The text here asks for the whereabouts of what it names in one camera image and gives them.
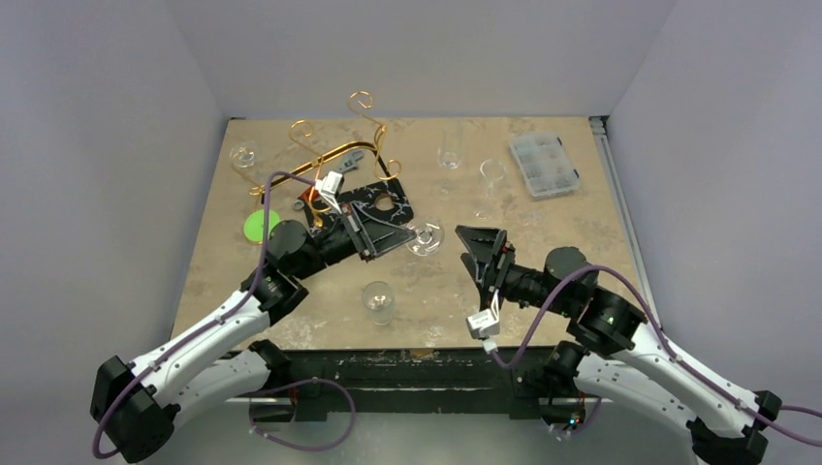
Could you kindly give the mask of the clear stemmed glass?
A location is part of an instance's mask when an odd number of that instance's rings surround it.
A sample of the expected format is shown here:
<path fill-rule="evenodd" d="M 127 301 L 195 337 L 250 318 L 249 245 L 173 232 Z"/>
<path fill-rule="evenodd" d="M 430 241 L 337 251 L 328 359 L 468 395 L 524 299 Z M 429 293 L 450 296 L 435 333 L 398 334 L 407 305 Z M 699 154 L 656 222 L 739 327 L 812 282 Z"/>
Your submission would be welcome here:
<path fill-rule="evenodd" d="M 443 245 L 443 227 L 436 219 L 415 218 L 406 225 L 406 229 L 412 233 L 413 237 L 405 246 L 415 256 L 431 256 Z"/>

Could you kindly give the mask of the short ribbed clear goblet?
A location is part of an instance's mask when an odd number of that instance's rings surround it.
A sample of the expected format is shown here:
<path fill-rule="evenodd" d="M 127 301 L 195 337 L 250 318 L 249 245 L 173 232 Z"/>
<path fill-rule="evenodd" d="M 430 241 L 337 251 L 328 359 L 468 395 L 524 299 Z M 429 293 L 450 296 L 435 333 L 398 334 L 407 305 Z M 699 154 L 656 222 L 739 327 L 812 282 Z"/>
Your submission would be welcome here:
<path fill-rule="evenodd" d="M 383 281 L 368 283 L 362 292 L 365 313 L 376 325 L 387 325 L 395 312 L 395 293 L 393 288 Z"/>

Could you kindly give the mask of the green plastic wine glass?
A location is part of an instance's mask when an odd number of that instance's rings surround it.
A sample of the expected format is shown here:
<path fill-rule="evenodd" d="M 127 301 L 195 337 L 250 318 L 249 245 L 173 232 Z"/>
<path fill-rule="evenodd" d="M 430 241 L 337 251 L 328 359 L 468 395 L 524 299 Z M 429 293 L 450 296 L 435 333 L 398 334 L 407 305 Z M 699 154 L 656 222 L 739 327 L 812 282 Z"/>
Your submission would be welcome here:
<path fill-rule="evenodd" d="M 279 221 L 280 217 L 275 210 L 265 212 L 257 209 L 246 217 L 242 226 L 243 235 L 249 243 L 261 244 L 264 233 L 270 233 Z"/>

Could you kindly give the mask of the clear round wine glass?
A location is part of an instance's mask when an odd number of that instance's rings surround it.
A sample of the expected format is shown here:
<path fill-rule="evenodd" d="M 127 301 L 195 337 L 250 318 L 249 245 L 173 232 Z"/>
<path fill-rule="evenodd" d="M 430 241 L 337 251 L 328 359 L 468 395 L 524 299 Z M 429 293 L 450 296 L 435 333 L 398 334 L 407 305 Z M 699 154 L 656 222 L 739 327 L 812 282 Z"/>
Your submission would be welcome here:
<path fill-rule="evenodd" d="M 243 140 L 235 144 L 229 153 L 232 166 L 238 170 L 254 167 L 259 159 L 259 146 L 254 140 Z"/>

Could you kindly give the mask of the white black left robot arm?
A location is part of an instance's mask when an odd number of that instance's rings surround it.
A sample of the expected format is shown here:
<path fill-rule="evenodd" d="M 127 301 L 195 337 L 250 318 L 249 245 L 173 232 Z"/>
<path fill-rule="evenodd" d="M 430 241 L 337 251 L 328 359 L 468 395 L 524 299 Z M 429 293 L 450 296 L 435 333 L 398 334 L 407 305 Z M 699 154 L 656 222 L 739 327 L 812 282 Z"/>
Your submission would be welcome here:
<path fill-rule="evenodd" d="M 97 423 L 92 453 L 139 463 L 203 410 L 238 395 L 294 396 L 323 380 L 298 380 L 292 361 L 275 344 L 257 341 L 230 350 L 289 316 L 307 298 L 302 280 L 352 256 L 373 261 L 409 242 L 415 212 L 396 200 L 339 203 L 317 232 L 295 220 L 267 229 L 250 275 L 210 314 L 156 349 L 125 361 L 112 356 L 96 373 L 90 415 Z"/>

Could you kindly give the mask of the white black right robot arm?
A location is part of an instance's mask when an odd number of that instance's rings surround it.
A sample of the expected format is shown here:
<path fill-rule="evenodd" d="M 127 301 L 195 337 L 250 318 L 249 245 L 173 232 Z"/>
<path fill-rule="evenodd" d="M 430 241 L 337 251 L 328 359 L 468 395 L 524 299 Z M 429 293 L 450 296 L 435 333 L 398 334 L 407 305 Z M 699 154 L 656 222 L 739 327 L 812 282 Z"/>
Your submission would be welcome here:
<path fill-rule="evenodd" d="M 704 464 L 763 461 L 780 398 L 737 386 L 673 343 L 637 291 L 622 297 L 599 284 L 605 266 L 573 246 L 552 249 L 542 268 L 520 266 L 504 230 L 459 225 L 455 232 L 480 298 L 468 330 L 492 360 L 500 361 L 504 302 L 559 315 L 567 339 L 544 369 L 551 391 L 576 388 L 668 422 L 689 436 Z"/>

